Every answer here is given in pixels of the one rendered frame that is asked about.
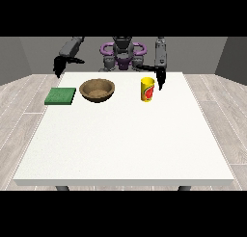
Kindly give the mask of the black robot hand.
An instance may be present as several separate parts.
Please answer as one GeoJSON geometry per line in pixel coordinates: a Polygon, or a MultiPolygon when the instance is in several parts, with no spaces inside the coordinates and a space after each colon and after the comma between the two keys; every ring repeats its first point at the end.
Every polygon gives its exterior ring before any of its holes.
{"type": "Polygon", "coordinates": [[[138,66],[138,68],[145,71],[153,71],[156,74],[158,87],[162,90],[166,81],[166,68],[164,66],[138,66]]]}
{"type": "Polygon", "coordinates": [[[57,56],[54,59],[53,71],[57,77],[60,77],[63,71],[66,69],[67,64],[84,64],[84,61],[78,58],[57,56]]]}

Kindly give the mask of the yellow cup with melon print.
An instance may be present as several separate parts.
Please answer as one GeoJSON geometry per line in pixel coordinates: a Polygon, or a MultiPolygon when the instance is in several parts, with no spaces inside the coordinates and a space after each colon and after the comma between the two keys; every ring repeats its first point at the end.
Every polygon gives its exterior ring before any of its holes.
{"type": "Polygon", "coordinates": [[[149,102],[152,99],[154,90],[154,79],[151,77],[144,77],[141,79],[141,100],[149,102]]]}

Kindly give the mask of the green square pad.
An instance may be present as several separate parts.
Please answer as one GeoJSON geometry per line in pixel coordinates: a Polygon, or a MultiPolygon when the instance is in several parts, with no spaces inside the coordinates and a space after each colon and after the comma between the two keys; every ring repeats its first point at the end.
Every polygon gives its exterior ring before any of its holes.
{"type": "Polygon", "coordinates": [[[52,88],[45,101],[45,105],[70,105],[76,88],[52,88]]]}

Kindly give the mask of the brown wooden bowl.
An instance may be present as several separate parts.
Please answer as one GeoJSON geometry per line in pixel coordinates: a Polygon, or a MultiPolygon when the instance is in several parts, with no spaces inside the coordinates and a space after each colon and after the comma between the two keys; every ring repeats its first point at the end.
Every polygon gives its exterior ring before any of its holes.
{"type": "Polygon", "coordinates": [[[79,87],[79,91],[86,100],[100,103],[108,100],[113,95],[115,84],[107,79],[90,79],[79,87]]]}

